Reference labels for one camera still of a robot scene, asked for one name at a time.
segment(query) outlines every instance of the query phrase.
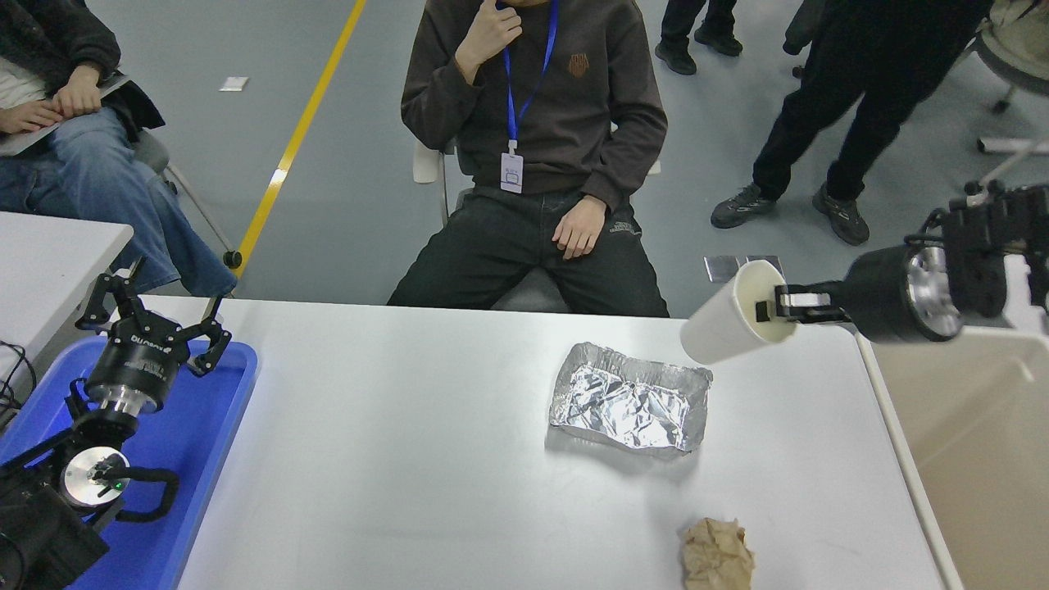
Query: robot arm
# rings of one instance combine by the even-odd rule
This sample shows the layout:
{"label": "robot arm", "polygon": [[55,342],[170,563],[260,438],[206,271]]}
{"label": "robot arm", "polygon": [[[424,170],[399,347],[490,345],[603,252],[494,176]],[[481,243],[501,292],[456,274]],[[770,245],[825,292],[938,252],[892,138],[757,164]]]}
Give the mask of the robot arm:
{"label": "robot arm", "polygon": [[[216,319],[221,298],[187,328],[146,310],[132,288],[136,268],[126,279],[101,275],[77,320],[84,330],[105,329],[108,341],[91,374],[69,384],[72,425],[0,466],[0,587],[65,588],[109,550],[99,534],[113,520],[155,521],[174,503],[178,476],[133,466],[121,448],[140,414],[163,409],[179,367],[210,373],[231,335]],[[120,312],[112,324],[107,295]],[[211,344],[191,359],[188,342],[199,336]],[[132,481],[164,484],[156,508],[123,509]]]}
{"label": "robot arm", "polygon": [[863,254],[843,280],[776,287],[757,301],[758,319],[849,321],[876,342],[946,341],[965,316],[1001,315],[1006,254],[1024,255],[1031,304],[1047,309],[1049,185],[952,202],[904,241]]}

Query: chair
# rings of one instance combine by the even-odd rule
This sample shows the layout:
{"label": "chair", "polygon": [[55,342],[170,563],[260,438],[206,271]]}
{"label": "chair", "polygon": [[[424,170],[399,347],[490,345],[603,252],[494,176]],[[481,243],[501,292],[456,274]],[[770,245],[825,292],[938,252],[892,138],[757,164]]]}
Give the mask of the chair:
{"label": "chair", "polygon": [[134,144],[134,156],[135,160],[142,162],[146,166],[153,169],[157,175],[168,185],[172,192],[178,194],[183,192],[186,196],[190,197],[193,205],[200,212],[208,225],[211,227],[212,231],[218,237],[218,240],[222,243],[222,247],[226,248],[226,253],[222,254],[222,264],[224,264],[230,269],[239,268],[243,261],[243,257],[236,248],[230,244],[230,239],[226,237],[222,230],[215,224],[208,210],[205,208],[204,204],[197,197],[196,191],[190,186],[183,173],[178,171],[173,164],[171,164],[171,156],[168,153],[168,148],[160,143],[152,133],[145,129],[138,131],[138,140]]}
{"label": "chair", "polygon": [[[1018,89],[1049,97],[1049,9],[1046,7],[1035,10],[1030,2],[997,2],[991,19],[977,34],[963,58],[972,52],[1009,84],[1008,91],[991,112],[1005,112]],[[980,138],[977,149],[984,153],[1013,155],[979,181],[966,183],[965,192],[970,196],[985,190],[993,192],[996,181],[1020,161],[1032,154],[1049,154],[1049,138]]]}
{"label": "chair", "polygon": [[[415,151],[412,156],[412,178],[416,184],[428,185],[441,182],[441,192],[438,195],[438,210],[441,213],[442,226],[448,224],[448,182],[446,177],[445,155],[457,154],[459,171],[467,175],[475,172],[475,167],[469,159],[465,157],[462,150],[456,149],[454,140],[444,150],[433,150],[424,146],[421,142],[415,142]],[[659,174],[661,166],[659,161],[652,165],[648,171],[649,175]],[[461,191],[455,198],[455,206],[452,211],[463,206],[463,197],[469,189]],[[524,278],[513,289],[507,292],[498,301],[492,305],[493,310],[513,312],[547,312],[547,313],[568,313],[568,303],[561,297],[561,292],[550,274],[540,269],[532,269]]]}

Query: black pants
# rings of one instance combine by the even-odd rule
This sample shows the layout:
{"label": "black pants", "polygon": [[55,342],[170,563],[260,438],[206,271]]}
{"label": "black pants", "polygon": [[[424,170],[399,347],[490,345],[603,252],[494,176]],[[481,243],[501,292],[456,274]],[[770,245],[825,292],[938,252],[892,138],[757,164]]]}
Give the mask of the black pants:
{"label": "black pants", "polygon": [[791,166],[816,134],[862,96],[841,152],[827,173],[831,196],[858,197],[863,176],[918,103],[946,77],[989,4],[829,1],[801,87],[784,100],[754,162],[762,196],[779,198],[790,184]]}
{"label": "black pants", "polygon": [[408,269],[390,305],[489,309],[535,267],[576,313],[668,317],[634,209],[607,215],[594,251],[563,260],[554,229],[579,191],[517,195],[478,187]]}
{"label": "black pants", "polygon": [[[671,48],[686,49],[688,34],[692,31],[695,18],[707,0],[669,0],[663,14],[663,44]],[[715,37],[732,34],[735,18],[732,8],[735,0],[710,0],[707,16],[700,28]]]}

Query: black shoe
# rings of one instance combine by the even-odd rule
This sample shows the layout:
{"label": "black shoe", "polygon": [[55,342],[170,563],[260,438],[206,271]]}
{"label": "black shoe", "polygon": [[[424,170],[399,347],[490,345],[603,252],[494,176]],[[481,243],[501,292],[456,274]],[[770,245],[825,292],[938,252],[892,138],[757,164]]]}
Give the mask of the black shoe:
{"label": "black shoe", "polygon": [[728,56],[734,58],[743,52],[743,43],[740,43],[731,33],[726,35],[711,35],[703,27],[695,29],[695,34],[692,36],[697,43],[702,43],[704,45],[709,45],[710,48],[718,51],[723,56]]}
{"label": "black shoe", "polygon": [[812,195],[812,206],[831,220],[831,229],[845,244],[859,246],[871,237],[871,228],[859,215],[855,201],[837,201],[827,194],[827,185]]}
{"label": "black shoe", "polygon": [[775,201],[762,198],[762,189],[752,184],[732,198],[719,203],[710,214],[710,225],[723,230],[742,226],[751,217],[772,211],[775,206]]}
{"label": "black shoe", "polygon": [[676,71],[682,76],[695,73],[695,62],[688,55],[688,49],[671,49],[660,41],[659,45],[656,45],[656,57],[666,62],[670,71]]}

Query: crumpled brown paper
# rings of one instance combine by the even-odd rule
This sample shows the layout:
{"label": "crumpled brown paper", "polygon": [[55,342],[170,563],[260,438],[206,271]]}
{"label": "crumpled brown paper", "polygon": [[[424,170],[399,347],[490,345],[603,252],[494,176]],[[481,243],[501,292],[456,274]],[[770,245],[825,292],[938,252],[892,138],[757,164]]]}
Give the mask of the crumpled brown paper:
{"label": "crumpled brown paper", "polygon": [[754,554],[744,543],[738,521],[703,519],[685,533],[688,590],[750,590]]}

